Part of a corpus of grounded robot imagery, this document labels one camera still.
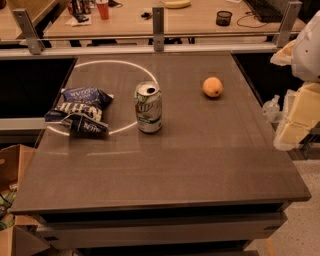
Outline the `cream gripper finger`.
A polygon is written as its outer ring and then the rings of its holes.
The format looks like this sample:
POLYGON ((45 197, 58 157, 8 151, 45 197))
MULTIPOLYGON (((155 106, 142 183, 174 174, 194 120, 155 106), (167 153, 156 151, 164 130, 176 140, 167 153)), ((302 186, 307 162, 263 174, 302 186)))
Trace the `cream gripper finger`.
POLYGON ((278 66, 287 66, 292 63, 293 48, 296 40, 288 42, 282 49, 277 51, 270 59, 272 64, 278 66))
POLYGON ((320 122, 320 84, 304 82, 296 91, 285 96, 282 119, 276 129, 273 145, 290 151, 320 122))

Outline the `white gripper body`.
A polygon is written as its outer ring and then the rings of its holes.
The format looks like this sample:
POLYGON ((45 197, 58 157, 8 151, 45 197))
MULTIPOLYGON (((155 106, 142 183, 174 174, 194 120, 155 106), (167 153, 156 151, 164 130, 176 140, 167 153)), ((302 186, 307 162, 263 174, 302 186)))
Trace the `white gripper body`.
POLYGON ((320 10, 299 33, 292 51, 292 74, 310 82, 320 82, 320 10))

